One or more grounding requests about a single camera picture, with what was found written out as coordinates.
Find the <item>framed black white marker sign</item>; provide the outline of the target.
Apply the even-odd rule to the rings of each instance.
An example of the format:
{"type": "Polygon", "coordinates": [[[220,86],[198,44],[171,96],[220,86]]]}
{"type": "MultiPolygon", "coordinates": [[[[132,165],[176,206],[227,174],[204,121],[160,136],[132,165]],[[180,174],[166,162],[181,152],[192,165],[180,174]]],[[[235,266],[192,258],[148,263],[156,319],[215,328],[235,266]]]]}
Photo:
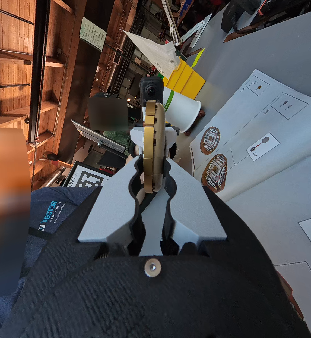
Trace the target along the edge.
{"type": "Polygon", "coordinates": [[[111,177],[111,173],[75,161],[61,187],[96,188],[103,186],[111,177]]]}

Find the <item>grey metal panel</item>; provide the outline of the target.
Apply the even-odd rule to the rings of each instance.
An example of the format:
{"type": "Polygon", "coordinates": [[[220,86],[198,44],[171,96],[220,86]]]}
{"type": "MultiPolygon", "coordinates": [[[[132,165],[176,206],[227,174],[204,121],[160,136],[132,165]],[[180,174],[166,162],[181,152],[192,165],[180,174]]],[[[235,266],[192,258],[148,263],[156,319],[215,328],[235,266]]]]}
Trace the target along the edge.
{"type": "Polygon", "coordinates": [[[126,147],[124,147],[120,143],[115,142],[98,132],[92,131],[74,120],[71,121],[81,136],[84,136],[85,138],[96,142],[97,144],[99,144],[99,146],[107,146],[108,148],[113,149],[121,154],[124,154],[124,152],[126,151],[126,147]]]}

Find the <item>black tray with batteries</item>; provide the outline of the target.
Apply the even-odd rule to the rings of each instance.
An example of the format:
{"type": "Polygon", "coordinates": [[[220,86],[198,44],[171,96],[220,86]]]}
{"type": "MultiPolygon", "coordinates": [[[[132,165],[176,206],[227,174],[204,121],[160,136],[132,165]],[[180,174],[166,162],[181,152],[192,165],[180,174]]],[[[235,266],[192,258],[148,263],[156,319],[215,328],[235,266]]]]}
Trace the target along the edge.
{"type": "Polygon", "coordinates": [[[270,26],[276,24],[277,18],[275,18],[275,19],[272,19],[272,18],[273,17],[259,18],[258,22],[254,23],[253,25],[249,25],[247,27],[241,28],[241,29],[237,28],[237,24],[235,23],[234,19],[232,19],[231,27],[234,30],[234,32],[228,34],[223,42],[226,43],[228,41],[237,39],[239,37],[248,35],[250,33],[259,31],[261,29],[264,29],[264,28],[267,28],[267,27],[270,27],[270,26]]]}

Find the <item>pale green paper note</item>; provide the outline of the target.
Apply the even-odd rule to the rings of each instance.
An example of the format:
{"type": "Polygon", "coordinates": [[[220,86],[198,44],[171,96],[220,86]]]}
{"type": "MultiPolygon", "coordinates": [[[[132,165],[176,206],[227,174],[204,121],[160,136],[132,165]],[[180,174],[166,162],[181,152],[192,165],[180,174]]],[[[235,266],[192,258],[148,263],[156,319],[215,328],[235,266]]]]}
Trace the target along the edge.
{"type": "Polygon", "coordinates": [[[93,46],[100,52],[103,51],[103,46],[107,37],[107,32],[86,19],[82,18],[82,24],[79,32],[79,38],[93,46]]]}

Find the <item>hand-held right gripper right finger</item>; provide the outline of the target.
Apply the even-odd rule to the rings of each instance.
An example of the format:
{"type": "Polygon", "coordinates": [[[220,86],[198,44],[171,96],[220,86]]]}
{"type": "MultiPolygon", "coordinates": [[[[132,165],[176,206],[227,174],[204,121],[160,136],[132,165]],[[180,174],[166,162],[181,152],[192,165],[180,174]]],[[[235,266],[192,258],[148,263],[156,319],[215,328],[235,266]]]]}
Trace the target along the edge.
{"type": "Polygon", "coordinates": [[[162,254],[177,255],[186,243],[199,249],[204,241],[227,235],[201,184],[170,158],[164,159],[165,191],[169,198],[162,229],[162,254]]]}

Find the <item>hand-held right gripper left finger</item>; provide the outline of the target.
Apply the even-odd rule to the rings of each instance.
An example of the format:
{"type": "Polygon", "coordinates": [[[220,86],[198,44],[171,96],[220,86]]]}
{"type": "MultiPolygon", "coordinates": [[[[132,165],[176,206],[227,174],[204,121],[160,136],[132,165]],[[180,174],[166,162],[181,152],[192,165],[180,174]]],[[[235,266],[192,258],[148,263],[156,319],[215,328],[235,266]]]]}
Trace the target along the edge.
{"type": "Polygon", "coordinates": [[[145,241],[145,226],[137,194],[142,189],[142,156],[134,157],[102,187],[78,241],[119,244],[138,256],[145,241]]]}

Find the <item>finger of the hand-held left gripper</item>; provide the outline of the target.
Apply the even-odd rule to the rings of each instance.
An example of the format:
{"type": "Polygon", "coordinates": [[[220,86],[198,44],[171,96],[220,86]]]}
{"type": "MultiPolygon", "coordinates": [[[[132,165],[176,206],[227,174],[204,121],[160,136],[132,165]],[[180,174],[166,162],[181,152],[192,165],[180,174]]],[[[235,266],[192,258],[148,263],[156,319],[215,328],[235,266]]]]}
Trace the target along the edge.
{"type": "Polygon", "coordinates": [[[171,126],[165,127],[165,144],[173,145],[176,142],[177,131],[171,126]]]}
{"type": "Polygon", "coordinates": [[[131,129],[131,140],[139,147],[144,147],[144,127],[135,126],[131,129]]]}

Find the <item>yellow green paper slip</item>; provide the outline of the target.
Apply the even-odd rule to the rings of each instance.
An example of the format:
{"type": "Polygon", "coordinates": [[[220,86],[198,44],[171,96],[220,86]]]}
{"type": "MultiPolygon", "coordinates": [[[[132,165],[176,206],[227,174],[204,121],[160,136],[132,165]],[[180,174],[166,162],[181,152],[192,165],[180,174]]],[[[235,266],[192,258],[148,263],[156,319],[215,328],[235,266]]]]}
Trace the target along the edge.
{"type": "Polygon", "coordinates": [[[197,65],[197,63],[198,63],[198,61],[199,61],[202,53],[204,52],[204,50],[205,50],[205,48],[200,48],[199,50],[195,51],[197,53],[196,53],[196,57],[195,57],[195,60],[194,60],[194,62],[192,64],[191,68],[194,68],[197,65]]]}

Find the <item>black power adapter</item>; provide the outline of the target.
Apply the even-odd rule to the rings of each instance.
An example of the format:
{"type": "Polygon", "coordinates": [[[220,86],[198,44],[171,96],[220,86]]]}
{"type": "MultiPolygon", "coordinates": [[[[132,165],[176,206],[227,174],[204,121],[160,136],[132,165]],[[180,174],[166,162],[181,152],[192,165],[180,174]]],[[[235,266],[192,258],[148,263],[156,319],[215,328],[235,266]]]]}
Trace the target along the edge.
{"type": "Polygon", "coordinates": [[[221,29],[225,33],[229,33],[231,29],[237,32],[237,21],[242,16],[244,11],[245,10],[236,1],[229,2],[225,8],[225,11],[223,12],[221,29]]]}

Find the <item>lego instruction booklet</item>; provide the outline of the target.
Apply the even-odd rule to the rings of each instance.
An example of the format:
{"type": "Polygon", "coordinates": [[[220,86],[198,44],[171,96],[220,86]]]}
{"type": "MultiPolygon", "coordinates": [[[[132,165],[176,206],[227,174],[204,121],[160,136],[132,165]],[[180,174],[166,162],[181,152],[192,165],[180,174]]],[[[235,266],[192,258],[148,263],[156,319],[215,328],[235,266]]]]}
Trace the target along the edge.
{"type": "Polygon", "coordinates": [[[255,70],[190,150],[194,178],[251,228],[311,328],[311,97],[255,70]]]}

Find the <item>person's blue sweater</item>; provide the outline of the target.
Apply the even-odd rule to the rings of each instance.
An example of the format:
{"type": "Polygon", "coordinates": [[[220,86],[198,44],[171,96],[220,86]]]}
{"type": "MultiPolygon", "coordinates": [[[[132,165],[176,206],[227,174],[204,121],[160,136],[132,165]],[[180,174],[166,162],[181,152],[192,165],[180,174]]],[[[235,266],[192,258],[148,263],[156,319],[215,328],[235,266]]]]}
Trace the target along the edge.
{"type": "Polygon", "coordinates": [[[99,243],[77,238],[101,188],[31,193],[30,223],[17,289],[0,297],[0,337],[83,337],[98,321],[80,277],[99,243]]]}

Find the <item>round gold lego base model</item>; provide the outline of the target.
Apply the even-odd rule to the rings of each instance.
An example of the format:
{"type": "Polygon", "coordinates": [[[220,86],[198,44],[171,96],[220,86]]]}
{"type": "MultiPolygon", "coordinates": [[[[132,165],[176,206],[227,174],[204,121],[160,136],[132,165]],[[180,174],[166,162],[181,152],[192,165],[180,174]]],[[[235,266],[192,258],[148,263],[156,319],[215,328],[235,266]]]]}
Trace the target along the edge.
{"type": "Polygon", "coordinates": [[[146,194],[162,188],[165,159],[165,109],[154,100],[146,102],[143,141],[144,190],[146,194]]]}

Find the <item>person's left hand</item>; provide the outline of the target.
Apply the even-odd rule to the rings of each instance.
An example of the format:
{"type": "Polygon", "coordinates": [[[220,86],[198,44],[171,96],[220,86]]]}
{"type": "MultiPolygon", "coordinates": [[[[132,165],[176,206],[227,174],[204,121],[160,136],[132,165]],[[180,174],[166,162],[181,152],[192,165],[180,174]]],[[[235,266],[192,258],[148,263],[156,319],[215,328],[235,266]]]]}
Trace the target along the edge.
{"type": "Polygon", "coordinates": [[[128,164],[134,157],[139,156],[139,146],[135,145],[133,150],[131,150],[130,155],[128,156],[126,160],[126,164],[128,164]]]}

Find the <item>black steel column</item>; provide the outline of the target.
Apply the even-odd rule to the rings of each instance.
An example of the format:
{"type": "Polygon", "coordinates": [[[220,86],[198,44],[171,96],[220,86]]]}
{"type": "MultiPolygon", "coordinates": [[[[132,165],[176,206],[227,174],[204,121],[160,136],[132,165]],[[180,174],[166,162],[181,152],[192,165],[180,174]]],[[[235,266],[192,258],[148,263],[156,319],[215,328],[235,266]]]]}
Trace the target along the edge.
{"type": "Polygon", "coordinates": [[[31,97],[28,142],[35,143],[39,132],[40,109],[42,104],[50,0],[37,0],[34,24],[33,61],[31,73],[31,97]]]}

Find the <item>white paper bag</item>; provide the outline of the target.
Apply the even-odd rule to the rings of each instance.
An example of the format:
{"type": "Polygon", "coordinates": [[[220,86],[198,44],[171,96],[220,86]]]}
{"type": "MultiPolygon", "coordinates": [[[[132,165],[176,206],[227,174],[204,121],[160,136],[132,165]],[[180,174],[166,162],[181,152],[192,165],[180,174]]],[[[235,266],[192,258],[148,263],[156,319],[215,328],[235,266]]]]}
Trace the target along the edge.
{"type": "Polygon", "coordinates": [[[142,54],[147,57],[152,65],[166,78],[179,66],[179,56],[173,42],[168,44],[157,44],[156,42],[124,31],[129,39],[136,45],[142,54]]]}

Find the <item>white paper cup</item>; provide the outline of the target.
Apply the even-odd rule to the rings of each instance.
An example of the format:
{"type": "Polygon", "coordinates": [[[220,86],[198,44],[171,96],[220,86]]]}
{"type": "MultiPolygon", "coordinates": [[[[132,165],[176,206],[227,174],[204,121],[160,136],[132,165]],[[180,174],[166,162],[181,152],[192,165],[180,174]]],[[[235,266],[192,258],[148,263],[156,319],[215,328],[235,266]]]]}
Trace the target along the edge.
{"type": "Polygon", "coordinates": [[[167,87],[163,88],[163,106],[166,121],[179,128],[180,133],[186,132],[196,120],[201,102],[190,99],[167,87]]]}

